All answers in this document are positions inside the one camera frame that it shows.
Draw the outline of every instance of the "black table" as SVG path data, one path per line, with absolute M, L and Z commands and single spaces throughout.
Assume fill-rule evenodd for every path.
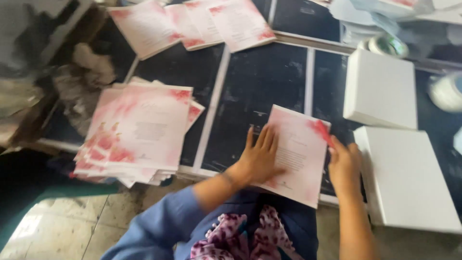
M 287 1 L 294 1 L 294 5 L 313 5 L 304 1 Z M 263 15 L 271 19 L 271 0 L 255 2 Z M 288 16 L 278 14 L 290 12 L 289 7 L 281 7 L 283 2 L 278 1 L 274 12 L 275 29 L 287 28 L 286 31 L 289 31 L 292 28 L 293 33 L 305 35 L 313 33 L 306 27 L 288 25 L 288 20 L 285 20 Z M 294 16 L 300 19 L 294 18 L 298 21 L 296 23 L 302 24 L 300 17 L 304 16 Z M 339 31 L 334 31 L 332 29 L 330 34 L 332 37 L 323 34 L 325 40 L 334 41 L 334 35 L 340 35 Z M 108 34 L 110 37 L 106 38 L 120 41 L 109 50 L 115 57 L 116 71 L 120 71 L 117 80 L 121 82 L 131 66 L 134 53 L 116 28 Z M 254 125 L 257 130 L 262 127 L 267 122 L 272 104 L 329 121 L 332 134 L 343 143 L 353 142 L 353 130 L 362 124 L 342 116 L 347 61 L 347 55 L 285 43 L 272 43 L 235 54 L 229 54 L 224 44 L 193 52 L 178 44 L 139 62 L 133 75 L 146 80 L 160 80 L 165 84 L 194 87 L 194 98 L 206 110 L 185 136 L 180 169 L 211 176 L 238 160 L 248 127 Z M 462 126 L 462 115 L 443 112 L 430 101 L 426 90 L 432 74 L 416 71 L 415 75 L 419 129 L 427 131 L 457 212 L 462 215 L 462 156 L 452 147 L 453 135 Z M 44 138 L 70 144 L 74 148 L 84 140 L 69 125 L 61 108 L 53 115 Z M 327 167 L 324 172 L 321 200 L 335 203 Z

